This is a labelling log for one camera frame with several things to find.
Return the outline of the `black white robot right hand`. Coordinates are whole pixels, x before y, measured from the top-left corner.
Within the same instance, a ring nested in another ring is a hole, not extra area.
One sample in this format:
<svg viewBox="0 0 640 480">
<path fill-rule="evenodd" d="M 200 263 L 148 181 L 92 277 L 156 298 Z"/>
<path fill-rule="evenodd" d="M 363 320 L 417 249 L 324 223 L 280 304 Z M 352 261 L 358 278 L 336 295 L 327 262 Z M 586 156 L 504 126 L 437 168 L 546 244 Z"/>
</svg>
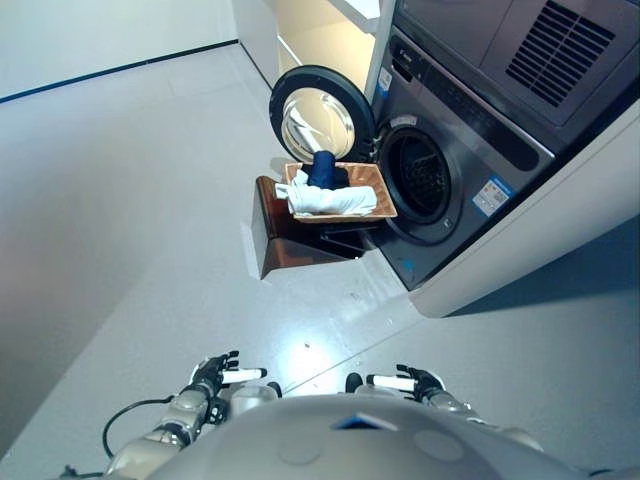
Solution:
<svg viewBox="0 0 640 480">
<path fill-rule="evenodd" d="M 366 383 L 408 393 L 410 399 L 417 402 L 446 390 L 440 377 L 427 370 L 405 364 L 397 364 L 396 370 L 394 375 L 369 374 L 366 376 Z"/>
</svg>

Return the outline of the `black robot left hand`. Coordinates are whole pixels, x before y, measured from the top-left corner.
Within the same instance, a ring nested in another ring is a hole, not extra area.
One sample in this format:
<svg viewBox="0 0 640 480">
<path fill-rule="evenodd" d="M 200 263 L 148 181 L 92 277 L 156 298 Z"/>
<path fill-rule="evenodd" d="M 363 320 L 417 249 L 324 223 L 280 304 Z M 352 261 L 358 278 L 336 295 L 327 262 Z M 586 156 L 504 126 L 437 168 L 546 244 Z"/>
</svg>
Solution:
<svg viewBox="0 0 640 480">
<path fill-rule="evenodd" d="M 234 384 L 263 379 L 267 376 L 266 368 L 241 368 L 240 352 L 231 350 L 226 353 L 206 357 L 198 363 L 188 382 L 188 386 L 204 387 L 211 397 Z"/>
</svg>

